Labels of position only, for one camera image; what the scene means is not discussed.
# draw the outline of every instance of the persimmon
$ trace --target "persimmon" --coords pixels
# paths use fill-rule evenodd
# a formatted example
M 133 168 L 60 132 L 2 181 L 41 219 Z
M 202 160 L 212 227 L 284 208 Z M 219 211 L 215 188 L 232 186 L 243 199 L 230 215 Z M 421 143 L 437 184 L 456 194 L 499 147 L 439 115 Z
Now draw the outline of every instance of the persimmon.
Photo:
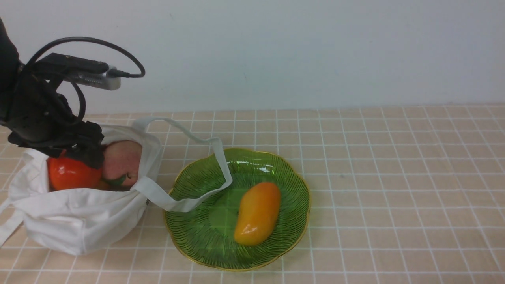
M 256 246 L 272 234 L 281 204 L 276 184 L 261 182 L 251 187 L 240 200 L 235 241 L 243 246 Z
M 102 177 L 102 169 L 93 169 L 81 161 L 65 156 L 47 159 L 47 171 L 51 188 L 60 191 L 71 188 L 96 188 Z

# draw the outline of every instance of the bag handle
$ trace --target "bag handle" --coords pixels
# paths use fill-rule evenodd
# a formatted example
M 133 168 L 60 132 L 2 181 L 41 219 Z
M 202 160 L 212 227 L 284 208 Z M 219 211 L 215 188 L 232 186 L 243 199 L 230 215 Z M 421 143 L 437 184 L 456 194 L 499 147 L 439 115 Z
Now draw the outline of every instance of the bag handle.
M 224 154 L 223 142 L 219 137 L 211 137 L 209 139 L 201 139 L 196 137 L 193 133 L 187 130 L 184 126 L 182 126 L 179 122 L 167 118 L 167 117 L 142 117 L 136 119 L 132 127 L 145 132 L 147 126 L 155 121 L 155 120 L 163 120 L 168 122 L 169 124 L 179 128 L 182 132 L 184 132 L 190 139 L 201 143 L 201 144 L 210 144 L 214 150 L 214 156 L 221 168 L 221 172 L 225 178 L 225 182 L 220 188 L 214 189 L 202 195 L 197 199 L 182 199 L 176 201 L 173 199 L 168 193 L 165 192 L 163 188 L 161 188 L 156 182 L 150 179 L 147 176 L 141 177 L 137 184 L 135 185 L 135 189 L 146 196 L 151 202 L 161 207 L 165 211 L 174 211 L 174 212 L 189 212 L 192 209 L 196 208 L 200 205 L 207 197 L 227 188 L 233 182 L 233 178 L 231 177 L 230 169 L 228 168 L 228 163 L 226 162 L 226 156 Z

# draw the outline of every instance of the tiled countertop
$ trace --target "tiled countertop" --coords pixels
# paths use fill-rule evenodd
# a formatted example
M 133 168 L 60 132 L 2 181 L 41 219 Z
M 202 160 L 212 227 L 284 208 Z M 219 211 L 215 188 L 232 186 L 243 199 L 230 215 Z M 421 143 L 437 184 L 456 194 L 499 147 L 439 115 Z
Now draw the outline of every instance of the tiled countertop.
M 128 124 L 150 114 L 91 116 Z M 295 249 L 254 272 L 193 264 L 149 207 L 129 236 L 87 256 L 49 251 L 23 228 L 0 249 L 0 282 L 170 284 L 505 283 L 505 104 L 173 113 L 200 137 L 279 154 L 313 195 Z M 22 149 L 0 141 L 0 202 Z M 209 147 L 164 122 L 159 184 L 170 189 Z M 0 216 L 3 223 L 12 213 Z

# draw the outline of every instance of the mango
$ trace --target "mango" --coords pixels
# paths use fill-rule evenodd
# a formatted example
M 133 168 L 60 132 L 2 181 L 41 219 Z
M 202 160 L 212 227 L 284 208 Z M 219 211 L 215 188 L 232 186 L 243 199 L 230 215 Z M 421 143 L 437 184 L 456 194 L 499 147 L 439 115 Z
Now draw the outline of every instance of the mango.
M 243 246 L 256 246 L 272 234 L 281 204 L 276 184 L 261 182 L 251 187 L 240 200 L 234 239 Z

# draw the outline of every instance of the plate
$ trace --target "plate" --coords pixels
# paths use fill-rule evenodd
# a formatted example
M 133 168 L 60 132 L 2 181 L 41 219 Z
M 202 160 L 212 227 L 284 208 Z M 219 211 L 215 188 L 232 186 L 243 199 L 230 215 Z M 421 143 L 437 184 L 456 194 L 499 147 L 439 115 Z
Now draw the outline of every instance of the plate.
M 311 194 L 306 182 L 281 157 L 240 148 L 225 151 L 233 183 L 187 213 L 164 212 L 175 247 L 195 263 L 226 271 L 264 267 L 294 248 L 309 222 Z M 274 182 L 281 206 L 274 231 L 257 246 L 233 238 L 242 195 L 260 182 Z M 198 198 L 225 182 L 214 155 L 188 165 L 169 192 L 175 200 Z

